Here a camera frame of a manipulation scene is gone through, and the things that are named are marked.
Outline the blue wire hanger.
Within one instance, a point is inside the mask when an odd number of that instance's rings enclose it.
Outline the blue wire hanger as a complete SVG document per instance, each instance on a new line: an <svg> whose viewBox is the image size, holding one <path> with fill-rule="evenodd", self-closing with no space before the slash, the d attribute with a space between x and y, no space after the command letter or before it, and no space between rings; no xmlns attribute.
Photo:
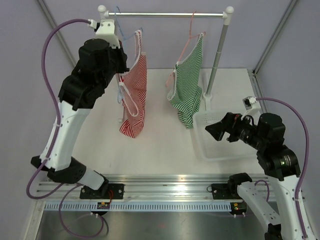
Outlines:
<svg viewBox="0 0 320 240"><path fill-rule="evenodd" d="M120 32L121 35L121 42L122 42L122 47L125 50L126 48L126 41L129 40L130 38L135 36L135 33L131 34L131 35L127 35L124 33L124 31L121 28L121 25L117 19L117 14L120 14L121 10L118 6L116 6L114 8L114 18L115 18L115 23L117 24L118 30ZM120 86L118 86L118 94L117 94L117 102L120 104L122 102L122 100L124 99L124 94L122 93L122 90L120 89Z"/></svg>

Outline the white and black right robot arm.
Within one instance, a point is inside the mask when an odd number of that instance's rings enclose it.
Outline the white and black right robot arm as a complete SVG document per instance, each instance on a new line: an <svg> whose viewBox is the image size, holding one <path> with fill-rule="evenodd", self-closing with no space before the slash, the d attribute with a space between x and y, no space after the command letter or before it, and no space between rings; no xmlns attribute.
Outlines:
<svg viewBox="0 0 320 240"><path fill-rule="evenodd" d="M265 231L266 240L314 240L298 182L302 178L298 158L284 145L286 127L282 118L263 113L256 125L251 116L228 112L225 117L205 130L217 141L225 133L230 143L238 140L254 148L257 160L268 177L276 197L278 212L257 191L247 173L231 175L227 181L230 197L242 199L252 210Z"/></svg>

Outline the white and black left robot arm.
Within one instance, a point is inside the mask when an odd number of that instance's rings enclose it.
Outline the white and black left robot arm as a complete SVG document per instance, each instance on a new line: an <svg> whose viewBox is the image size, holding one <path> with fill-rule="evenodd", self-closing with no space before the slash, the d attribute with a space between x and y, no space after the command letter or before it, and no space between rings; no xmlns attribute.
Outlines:
<svg viewBox="0 0 320 240"><path fill-rule="evenodd" d="M73 149L95 102L104 93L116 74L127 68L123 46L112 46L103 39L87 40L78 50L79 60L62 82L58 94L58 116L49 140L41 155L34 156L31 164L47 172L49 179L60 184L81 184L90 188L97 199L108 194L108 180L86 167L73 156Z"/></svg>

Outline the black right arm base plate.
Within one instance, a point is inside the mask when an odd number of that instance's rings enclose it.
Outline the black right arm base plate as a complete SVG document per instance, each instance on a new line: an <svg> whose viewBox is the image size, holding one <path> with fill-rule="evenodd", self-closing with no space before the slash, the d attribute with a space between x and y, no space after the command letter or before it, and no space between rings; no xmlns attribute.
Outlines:
<svg viewBox="0 0 320 240"><path fill-rule="evenodd" d="M228 183L212 183L207 186L207 192L211 193L214 200L243 200L237 192L237 186Z"/></svg>

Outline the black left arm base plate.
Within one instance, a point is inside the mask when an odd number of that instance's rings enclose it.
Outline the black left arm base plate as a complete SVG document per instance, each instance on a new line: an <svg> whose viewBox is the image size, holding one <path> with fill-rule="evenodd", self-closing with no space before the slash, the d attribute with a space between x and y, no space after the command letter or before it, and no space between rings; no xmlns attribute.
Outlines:
<svg viewBox="0 0 320 240"><path fill-rule="evenodd" d="M122 183L109 183L98 190L83 186L79 198L83 200L122 200L124 197L125 185Z"/></svg>

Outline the red striped tank top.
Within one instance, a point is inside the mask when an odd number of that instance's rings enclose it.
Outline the red striped tank top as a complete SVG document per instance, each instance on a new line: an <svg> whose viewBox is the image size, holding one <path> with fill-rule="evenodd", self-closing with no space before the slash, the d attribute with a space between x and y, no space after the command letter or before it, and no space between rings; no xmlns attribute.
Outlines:
<svg viewBox="0 0 320 240"><path fill-rule="evenodd" d="M122 105L125 120L119 131L136 138L144 128L147 97L147 56L142 50L142 31L136 30L135 60L129 72L120 75L119 90L123 95Z"/></svg>

